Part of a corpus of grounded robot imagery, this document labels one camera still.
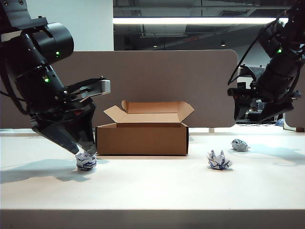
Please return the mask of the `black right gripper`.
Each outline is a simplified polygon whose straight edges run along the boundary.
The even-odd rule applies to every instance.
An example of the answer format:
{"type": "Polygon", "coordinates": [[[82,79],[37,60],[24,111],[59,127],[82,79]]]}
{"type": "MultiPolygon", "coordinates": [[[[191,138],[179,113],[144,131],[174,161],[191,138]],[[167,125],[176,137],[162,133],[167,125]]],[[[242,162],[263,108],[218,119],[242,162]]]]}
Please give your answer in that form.
{"type": "Polygon", "coordinates": [[[285,112],[292,111],[294,109],[292,103],[283,103],[289,99],[297,100],[301,98],[299,91],[286,92],[281,98],[276,98],[274,94],[269,92],[262,92],[258,88],[246,89],[243,87],[229,88],[227,94],[234,98],[234,119],[237,121],[243,117],[248,111],[248,102],[250,100],[261,100],[268,103],[260,114],[260,121],[264,121],[273,116],[280,115],[285,112]]]}

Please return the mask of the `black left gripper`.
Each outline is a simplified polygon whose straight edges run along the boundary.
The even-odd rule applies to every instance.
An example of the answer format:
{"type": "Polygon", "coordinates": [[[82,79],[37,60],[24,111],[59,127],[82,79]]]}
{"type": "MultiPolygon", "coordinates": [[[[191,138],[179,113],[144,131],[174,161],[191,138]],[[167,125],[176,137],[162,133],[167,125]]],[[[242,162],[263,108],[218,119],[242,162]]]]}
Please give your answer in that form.
{"type": "Polygon", "coordinates": [[[38,114],[31,115],[32,130],[73,154],[79,152],[71,134],[79,133],[79,146],[89,155],[97,149],[92,131],[92,116],[96,105],[92,99],[69,101],[38,114]]]}

